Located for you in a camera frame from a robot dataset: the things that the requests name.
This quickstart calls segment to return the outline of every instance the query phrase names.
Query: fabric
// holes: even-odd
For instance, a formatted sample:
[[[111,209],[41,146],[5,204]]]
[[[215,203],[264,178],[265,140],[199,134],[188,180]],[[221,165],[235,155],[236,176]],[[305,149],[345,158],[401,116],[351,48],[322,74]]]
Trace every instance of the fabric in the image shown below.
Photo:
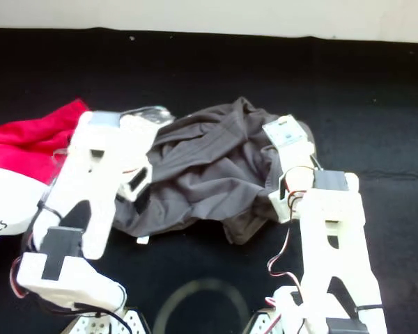
[[[44,118],[0,126],[0,168],[49,183],[56,168],[53,152],[68,146],[80,115],[87,110],[85,103],[75,100]]]
[[[215,220],[231,243],[245,243],[277,220],[268,195],[278,189],[280,160],[262,130],[277,118],[240,98],[162,128],[148,153],[150,201],[138,214],[117,200],[114,226],[142,237]]]

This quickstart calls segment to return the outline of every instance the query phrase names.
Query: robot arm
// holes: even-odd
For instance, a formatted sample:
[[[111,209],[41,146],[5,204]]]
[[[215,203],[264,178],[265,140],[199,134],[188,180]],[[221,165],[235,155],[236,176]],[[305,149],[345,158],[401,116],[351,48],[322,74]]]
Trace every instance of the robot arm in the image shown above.
[[[295,286],[274,293],[273,311],[260,315],[247,333],[387,333],[366,247],[357,176],[316,169],[314,146],[292,116],[263,128],[282,157],[284,172],[270,199],[281,223],[299,218],[304,274],[300,284],[295,278]],[[329,238],[336,238],[337,245]],[[333,277],[344,283],[353,312],[327,293]]]
[[[104,253],[115,197],[134,202],[150,183],[146,153],[158,129],[172,121],[170,113],[159,108],[134,115],[87,112],[80,118],[67,159],[30,224],[32,251],[25,251],[18,260],[17,295],[36,294],[62,310],[126,315],[125,289],[99,274],[87,260]],[[84,318],[75,333],[90,333],[97,324],[104,329],[111,326],[112,333],[121,328],[110,317]]]

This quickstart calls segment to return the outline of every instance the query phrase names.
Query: red cloth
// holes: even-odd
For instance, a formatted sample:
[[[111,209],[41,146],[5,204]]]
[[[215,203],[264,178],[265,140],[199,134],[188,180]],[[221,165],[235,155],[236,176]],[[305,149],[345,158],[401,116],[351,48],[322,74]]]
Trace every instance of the red cloth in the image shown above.
[[[1,125],[0,168],[48,184],[56,169],[53,152],[67,148],[79,117],[87,110],[85,103],[75,100],[44,118]]]

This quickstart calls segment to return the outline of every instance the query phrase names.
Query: black floor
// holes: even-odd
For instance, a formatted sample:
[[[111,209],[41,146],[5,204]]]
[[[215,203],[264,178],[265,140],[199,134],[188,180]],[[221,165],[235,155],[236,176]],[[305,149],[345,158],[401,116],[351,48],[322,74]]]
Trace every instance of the black floor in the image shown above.
[[[361,177],[387,327],[418,333],[418,45],[0,30],[0,124],[43,116],[76,97],[94,109],[162,104],[183,116],[241,95],[307,122],[320,162]],[[220,225],[201,223],[140,247],[113,232],[95,266],[127,287],[129,304],[151,326],[170,294],[202,278],[234,286],[252,314],[288,283],[265,269],[283,233],[269,225],[247,245],[232,246]],[[8,287],[18,243],[0,242],[0,333],[59,333],[69,319],[17,300]],[[297,236],[279,265],[302,273]],[[240,322],[223,294],[199,292],[173,312],[167,333],[240,333]]]

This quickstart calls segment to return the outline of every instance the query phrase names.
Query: gray cloth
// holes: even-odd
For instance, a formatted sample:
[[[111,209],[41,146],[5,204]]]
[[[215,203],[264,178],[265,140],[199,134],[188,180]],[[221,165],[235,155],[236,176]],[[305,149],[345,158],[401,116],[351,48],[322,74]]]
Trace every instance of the gray cloth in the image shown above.
[[[277,118],[241,97],[162,128],[148,153],[150,200],[141,215],[117,200],[114,227],[142,237],[208,219],[223,224],[231,243],[248,241],[277,220],[268,194],[278,189],[281,167],[262,130]]]

